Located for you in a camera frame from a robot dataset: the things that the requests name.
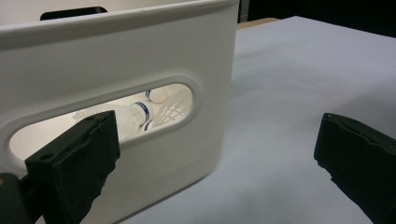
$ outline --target white container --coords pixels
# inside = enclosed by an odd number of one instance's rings
[[[39,21],[80,7],[108,13]],[[114,222],[207,175],[227,119],[237,7],[236,0],[0,1],[0,172],[26,174],[9,142],[29,124],[182,83],[193,95],[190,114],[121,143],[83,222]]]

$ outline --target handle cutout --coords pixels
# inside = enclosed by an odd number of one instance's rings
[[[171,84],[28,125],[12,136],[10,148],[24,161],[80,120],[108,110],[116,112],[120,142],[127,142],[187,117],[191,106],[191,90],[182,84]]]
[[[41,15],[41,21],[56,20],[61,18],[87,16],[99,13],[105,13],[107,10],[103,7],[82,7],[60,11],[45,12]]]

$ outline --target dark background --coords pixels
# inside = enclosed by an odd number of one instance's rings
[[[396,37],[396,0],[250,0],[248,20],[300,16]]]

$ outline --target white table surface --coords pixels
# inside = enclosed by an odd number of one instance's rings
[[[297,17],[238,30],[232,83],[219,167],[123,224],[372,223],[314,149],[325,112],[396,137],[396,39]]]

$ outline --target oval opening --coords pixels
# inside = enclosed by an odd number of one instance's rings
[[[191,90],[182,84],[171,84],[28,125],[12,136],[10,148],[24,161],[80,120],[107,110],[116,112],[119,140],[127,142],[185,118],[191,105]]]

